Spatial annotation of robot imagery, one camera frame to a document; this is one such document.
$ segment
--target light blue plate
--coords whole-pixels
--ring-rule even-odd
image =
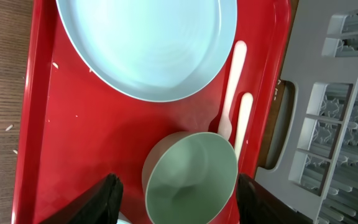
[[[116,90],[175,101],[204,88],[229,55],[237,0],[57,0],[76,51]]]

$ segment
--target white plastic spoon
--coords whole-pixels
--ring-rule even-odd
[[[233,102],[234,93],[241,76],[242,67],[246,60],[247,45],[244,41],[237,41],[234,46],[234,53],[230,67],[229,82],[227,83],[226,95],[223,103],[223,111],[219,122],[218,134],[228,140],[232,132],[232,126],[229,118],[230,108]]]
[[[247,126],[249,115],[251,114],[252,102],[254,97],[252,94],[246,93],[241,98],[240,112],[239,112],[239,121],[237,124],[237,133],[236,141],[234,143],[234,152],[236,153],[237,160],[240,158],[240,153],[242,149],[242,143],[246,136]]]

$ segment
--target utensil handle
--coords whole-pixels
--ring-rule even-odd
[[[244,41],[237,41],[234,46],[233,58],[229,73],[229,82],[227,83],[226,96],[223,103],[223,114],[229,116],[230,107],[233,102],[234,92],[240,79],[242,67],[247,55],[247,45]]]
[[[237,160],[239,160],[240,158],[242,143],[244,142],[244,138],[246,136],[249,115],[251,114],[251,108],[253,102],[254,102],[254,97],[252,97],[252,94],[250,93],[244,94],[241,98],[239,121],[237,124],[236,141],[234,143],[234,152],[236,153]]]

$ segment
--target gray dish rack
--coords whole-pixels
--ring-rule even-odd
[[[288,131],[276,125],[280,155],[256,181],[313,223],[358,223],[358,0],[300,0],[281,79]]]

